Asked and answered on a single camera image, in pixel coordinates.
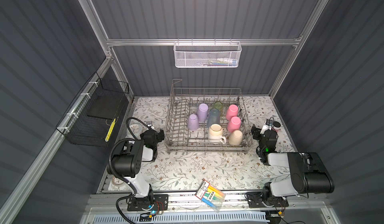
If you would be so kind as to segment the beige cup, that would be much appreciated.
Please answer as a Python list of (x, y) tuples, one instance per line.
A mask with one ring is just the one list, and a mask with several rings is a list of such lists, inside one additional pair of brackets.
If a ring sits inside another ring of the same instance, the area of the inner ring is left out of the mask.
[(235, 130), (229, 136), (228, 142), (232, 146), (240, 146), (243, 140), (243, 133), (240, 130)]

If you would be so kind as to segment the pink cup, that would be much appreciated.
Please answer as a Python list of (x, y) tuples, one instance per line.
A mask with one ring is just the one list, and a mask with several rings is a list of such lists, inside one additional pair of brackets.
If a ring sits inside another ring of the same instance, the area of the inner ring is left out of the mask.
[(237, 116), (239, 112), (239, 107), (235, 104), (232, 104), (228, 107), (226, 112), (226, 119), (230, 121), (234, 116)]
[(227, 126), (227, 130), (232, 133), (234, 132), (235, 130), (239, 130), (240, 127), (241, 127), (241, 124), (242, 124), (242, 121), (239, 117), (237, 116), (233, 116), (229, 123), (228, 123), (228, 126)]

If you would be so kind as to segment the purple cup front row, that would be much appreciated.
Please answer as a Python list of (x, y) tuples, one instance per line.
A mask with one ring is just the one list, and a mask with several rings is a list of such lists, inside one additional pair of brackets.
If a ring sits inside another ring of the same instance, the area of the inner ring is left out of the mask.
[(196, 114), (191, 114), (188, 118), (188, 129), (196, 131), (199, 128), (199, 119)]

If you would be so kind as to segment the white ceramic mug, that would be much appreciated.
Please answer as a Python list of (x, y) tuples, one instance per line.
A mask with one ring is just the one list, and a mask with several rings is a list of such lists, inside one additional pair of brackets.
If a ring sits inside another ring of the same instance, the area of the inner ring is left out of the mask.
[(212, 124), (208, 131), (208, 141), (213, 143), (226, 144), (227, 139), (223, 133), (224, 130), (219, 124)]

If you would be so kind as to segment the lilac cup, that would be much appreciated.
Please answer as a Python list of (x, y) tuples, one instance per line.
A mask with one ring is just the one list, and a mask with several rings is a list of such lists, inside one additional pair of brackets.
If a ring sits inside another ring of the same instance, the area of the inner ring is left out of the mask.
[(208, 113), (209, 113), (208, 105), (205, 103), (200, 104), (196, 112), (199, 123), (204, 123), (207, 120)]

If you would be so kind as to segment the blue translucent cup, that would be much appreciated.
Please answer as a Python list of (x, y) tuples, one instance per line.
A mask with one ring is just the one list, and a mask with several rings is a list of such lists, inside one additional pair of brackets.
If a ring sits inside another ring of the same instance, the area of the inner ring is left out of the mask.
[(220, 124), (221, 112), (213, 108), (209, 111), (207, 118), (207, 128), (209, 129), (213, 124)]

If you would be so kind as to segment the green translucent cup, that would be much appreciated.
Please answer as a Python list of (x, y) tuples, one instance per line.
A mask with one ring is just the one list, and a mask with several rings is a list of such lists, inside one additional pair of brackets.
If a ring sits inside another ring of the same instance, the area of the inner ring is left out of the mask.
[(221, 101), (216, 101), (213, 103), (213, 108), (219, 110), (220, 112), (223, 111), (224, 104)]

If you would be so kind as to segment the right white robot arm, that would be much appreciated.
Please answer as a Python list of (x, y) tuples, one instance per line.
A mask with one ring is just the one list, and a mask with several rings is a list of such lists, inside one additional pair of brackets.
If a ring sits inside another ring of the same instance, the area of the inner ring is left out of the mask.
[(259, 201), (268, 208), (287, 207), (287, 197), (301, 194), (330, 194), (335, 190), (334, 181), (320, 156), (315, 152), (277, 152), (278, 133), (272, 124), (251, 128), (259, 160), (267, 166), (288, 168), (287, 179), (264, 185)]

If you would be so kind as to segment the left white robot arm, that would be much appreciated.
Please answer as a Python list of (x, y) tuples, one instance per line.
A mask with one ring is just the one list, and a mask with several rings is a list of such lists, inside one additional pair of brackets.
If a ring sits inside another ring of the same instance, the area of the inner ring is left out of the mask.
[(155, 202), (152, 186), (140, 174), (143, 162), (154, 162), (158, 156), (158, 143), (165, 140), (164, 131), (146, 130), (140, 137), (124, 138), (113, 146), (107, 172), (127, 184), (130, 198), (143, 210), (150, 210)]

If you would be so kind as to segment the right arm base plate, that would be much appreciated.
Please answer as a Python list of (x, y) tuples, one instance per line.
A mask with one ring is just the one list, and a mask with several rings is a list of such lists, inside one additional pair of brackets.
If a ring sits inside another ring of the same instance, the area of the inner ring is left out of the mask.
[(288, 200), (283, 197), (275, 197), (263, 192), (247, 192), (245, 198), (249, 208), (287, 208)]

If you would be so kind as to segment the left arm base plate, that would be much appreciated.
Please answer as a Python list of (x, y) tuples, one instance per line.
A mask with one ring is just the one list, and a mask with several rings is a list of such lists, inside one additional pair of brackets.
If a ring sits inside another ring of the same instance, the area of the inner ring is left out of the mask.
[(154, 194), (153, 197), (130, 198), (126, 200), (127, 211), (166, 211), (169, 195)]

